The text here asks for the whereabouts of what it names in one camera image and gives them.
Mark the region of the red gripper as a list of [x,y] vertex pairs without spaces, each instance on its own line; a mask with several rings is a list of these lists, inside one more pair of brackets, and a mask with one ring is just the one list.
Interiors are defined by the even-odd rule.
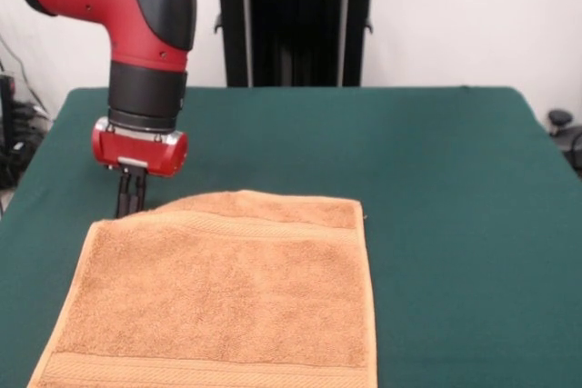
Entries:
[[135,189],[129,195],[131,174],[120,168],[115,217],[134,214],[144,209],[147,173],[159,177],[172,177],[182,168],[188,148],[187,135],[181,132],[162,135],[160,141],[137,138],[94,127],[92,148],[96,161],[114,168],[132,166],[145,170],[132,173]]

